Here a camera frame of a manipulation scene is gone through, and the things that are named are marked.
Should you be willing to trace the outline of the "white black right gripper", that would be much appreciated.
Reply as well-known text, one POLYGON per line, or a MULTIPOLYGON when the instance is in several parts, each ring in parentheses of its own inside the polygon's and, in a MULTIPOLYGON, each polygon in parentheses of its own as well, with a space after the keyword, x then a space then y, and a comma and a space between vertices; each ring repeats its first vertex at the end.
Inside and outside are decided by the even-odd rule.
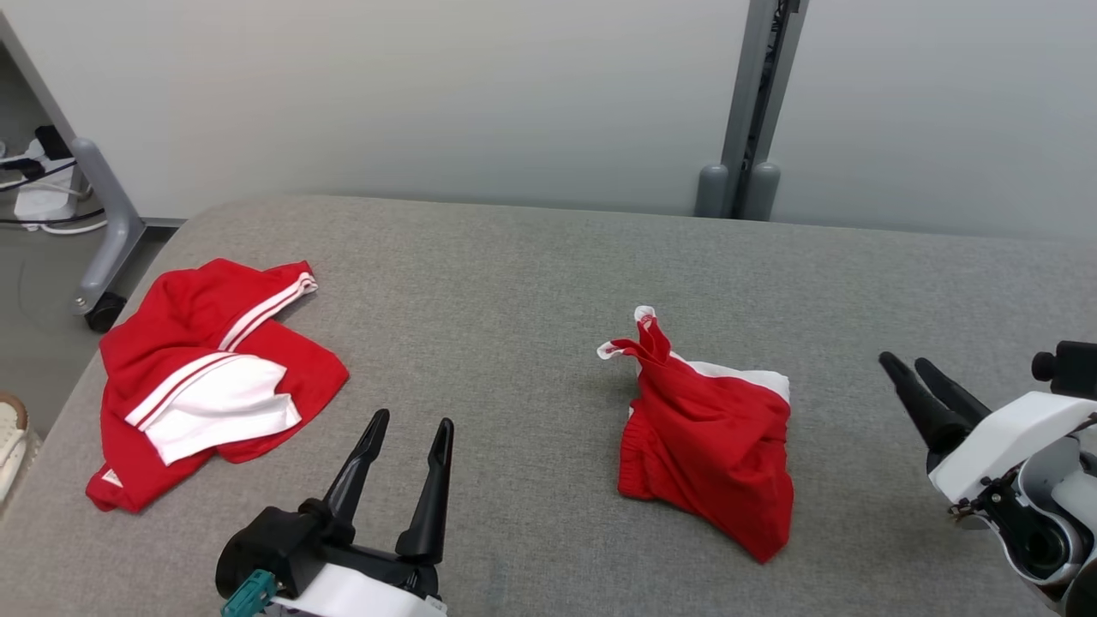
POLYGON ((1077 431, 1096 411, 1089 399, 1047 392, 1028 392, 992 411, 923 356, 915 360, 917 375, 889 351, 878 363, 925 442, 930 483, 952 504, 975 500, 983 479, 1004 476, 1077 431), (971 424, 979 425, 972 430, 971 424))

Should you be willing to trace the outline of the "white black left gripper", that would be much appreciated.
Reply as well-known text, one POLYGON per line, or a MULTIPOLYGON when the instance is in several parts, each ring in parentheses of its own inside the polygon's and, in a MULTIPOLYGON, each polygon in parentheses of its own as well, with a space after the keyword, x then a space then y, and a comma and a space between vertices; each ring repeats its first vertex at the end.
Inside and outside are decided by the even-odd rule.
MULTIPOLYGON (((389 410, 377 410, 324 496, 329 542, 353 542, 369 468, 381 452, 389 410)), ((441 419, 411 523, 395 552, 323 542, 272 566, 274 604, 293 616, 446 616, 436 566, 443 561, 454 424, 441 419)))

